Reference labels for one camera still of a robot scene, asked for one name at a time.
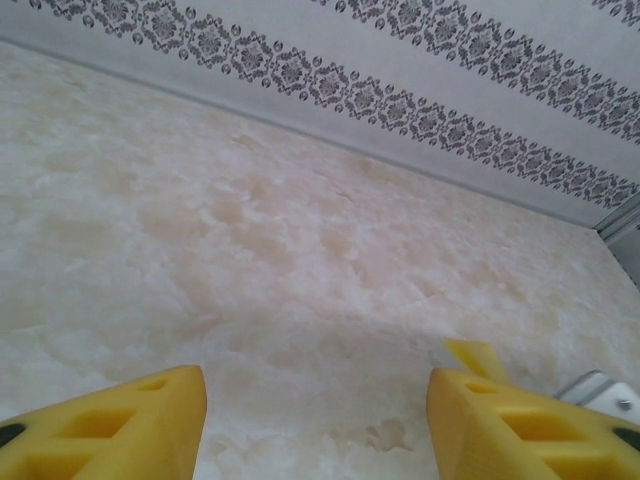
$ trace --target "yellow plastic part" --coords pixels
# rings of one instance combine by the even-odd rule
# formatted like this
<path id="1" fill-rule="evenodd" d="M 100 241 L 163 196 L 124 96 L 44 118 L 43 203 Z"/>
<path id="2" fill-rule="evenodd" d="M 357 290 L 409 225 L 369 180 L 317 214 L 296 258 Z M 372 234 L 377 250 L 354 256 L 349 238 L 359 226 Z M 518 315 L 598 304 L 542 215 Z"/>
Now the yellow plastic part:
<path id="1" fill-rule="evenodd" d="M 640 479 L 614 417 L 454 369 L 435 369 L 427 419 L 441 480 Z"/>
<path id="2" fill-rule="evenodd" d="M 206 411 L 192 365 L 35 410 L 0 424 L 26 427 L 0 448 L 0 479 L 191 479 Z"/>
<path id="3" fill-rule="evenodd" d="M 496 383 L 511 383 L 491 344 L 446 338 L 444 344 L 465 370 Z"/>

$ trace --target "cream marble floor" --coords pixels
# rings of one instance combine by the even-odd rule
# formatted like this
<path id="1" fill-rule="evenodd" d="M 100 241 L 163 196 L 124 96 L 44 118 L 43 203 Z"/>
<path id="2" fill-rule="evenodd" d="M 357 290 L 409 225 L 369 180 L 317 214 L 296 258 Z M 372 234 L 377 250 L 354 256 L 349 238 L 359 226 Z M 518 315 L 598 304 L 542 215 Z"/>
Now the cream marble floor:
<path id="1" fill-rule="evenodd" d="M 537 391 L 640 388 L 640 294 L 593 231 L 13 46 L 0 65 L 0 417 L 197 363 L 197 479 L 425 479 L 442 336 Z"/>

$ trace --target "screw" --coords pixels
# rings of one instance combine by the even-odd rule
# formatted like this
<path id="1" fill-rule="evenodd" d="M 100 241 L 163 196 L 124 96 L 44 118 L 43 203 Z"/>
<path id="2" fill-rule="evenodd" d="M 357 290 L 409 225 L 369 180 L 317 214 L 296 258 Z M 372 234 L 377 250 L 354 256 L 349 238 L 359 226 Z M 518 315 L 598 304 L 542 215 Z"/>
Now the screw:
<path id="1" fill-rule="evenodd" d="M 618 408 L 623 412 L 628 412 L 633 408 L 633 403 L 631 403 L 631 400 L 625 400 L 625 399 L 619 398 L 617 403 L 618 403 Z"/>

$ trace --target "black rubber pad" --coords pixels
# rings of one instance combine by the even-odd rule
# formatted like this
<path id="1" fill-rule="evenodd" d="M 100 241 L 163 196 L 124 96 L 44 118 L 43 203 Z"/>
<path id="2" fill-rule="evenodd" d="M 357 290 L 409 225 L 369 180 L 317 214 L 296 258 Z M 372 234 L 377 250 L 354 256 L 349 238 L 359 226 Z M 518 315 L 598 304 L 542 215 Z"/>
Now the black rubber pad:
<path id="1" fill-rule="evenodd" d="M 629 430 L 628 428 L 614 428 L 613 433 L 615 433 L 620 440 L 626 442 L 627 445 L 640 452 L 640 432 Z"/>
<path id="2" fill-rule="evenodd" d="M 26 429 L 27 427 L 21 423 L 10 423 L 9 425 L 0 427 L 0 448 L 4 447 Z"/>

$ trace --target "damask patterned border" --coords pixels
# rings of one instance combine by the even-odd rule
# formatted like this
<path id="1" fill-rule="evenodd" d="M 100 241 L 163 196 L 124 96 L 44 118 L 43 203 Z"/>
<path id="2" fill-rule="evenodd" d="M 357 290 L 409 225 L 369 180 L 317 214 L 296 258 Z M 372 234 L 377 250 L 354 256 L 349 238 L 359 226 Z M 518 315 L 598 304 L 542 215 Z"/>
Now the damask patterned border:
<path id="1" fill-rule="evenodd" d="M 622 23 L 629 27 L 633 27 L 636 23 L 640 23 L 640 0 L 593 0 L 600 10 L 611 7 L 609 15 L 617 17 L 622 12 Z"/>
<path id="2" fill-rule="evenodd" d="M 29 0 L 40 10 L 42 0 Z M 638 185 L 594 165 L 554 152 L 501 128 L 459 114 L 444 105 L 396 91 L 393 85 L 349 72 L 343 65 L 310 58 L 305 51 L 285 49 L 280 40 L 244 33 L 210 14 L 198 17 L 192 7 L 181 10 L 175 0 L 44 0 L 56 17 L 82 19 L 87 28 L 128 36 L 136 45 L 149 44 L 165 54 L 203 68 L 235 72 L 254 81 L 296 95 L 302 102 L 332 108 L 336 114 L 366 121 L 417 142 L 455 152 L 544 187 L 561 190 L 605 208 L 622 204 L 638 192 Z"/>
<path id="3" fill-rule="evenodd" d="M 311 1 L 333 4 L 337 12 L 348 12 L 354 20 L 372 23 L 427 53 L 446 54 L 447 60 L 457 59 L 467 70 L 490 75 L 499 84 L 517 87 L 524 95 L 535 95 L 548 106 L 562 108 L 564 113 L 640 145 L 640 93 L 566 60 L 562 53 L 534 45 L 532 38 L 516 35 L 493 18 L 482 20 L 480 12 L 468 12 L 457 0 Z M 635 4 L 631 5 L 635 14 L 629 19 L 638 21 L 640 0 L 594 3 L 622 1 Z"/>

